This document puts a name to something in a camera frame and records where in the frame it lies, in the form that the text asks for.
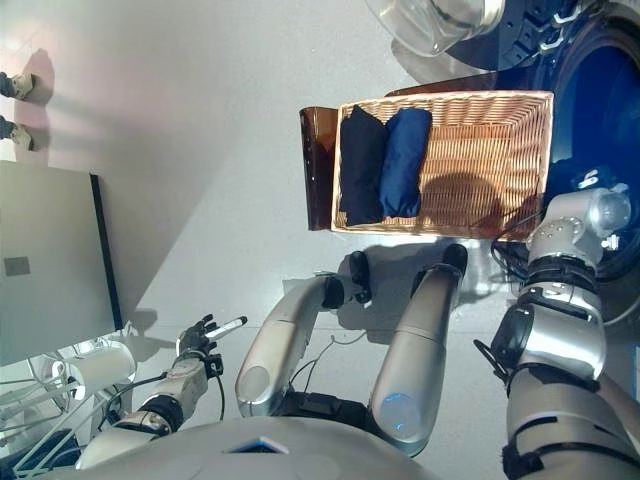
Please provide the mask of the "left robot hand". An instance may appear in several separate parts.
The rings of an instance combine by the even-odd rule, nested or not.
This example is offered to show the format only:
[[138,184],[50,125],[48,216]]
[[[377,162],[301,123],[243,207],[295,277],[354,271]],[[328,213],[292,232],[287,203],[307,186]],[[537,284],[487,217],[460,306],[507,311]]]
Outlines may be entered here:
[[219,340],[243,327],[247,321],[246,316],[239,316],[226,323],[218,324],[209,313],[178,336],[176,356],[192,352],[206,356],[217,346]]

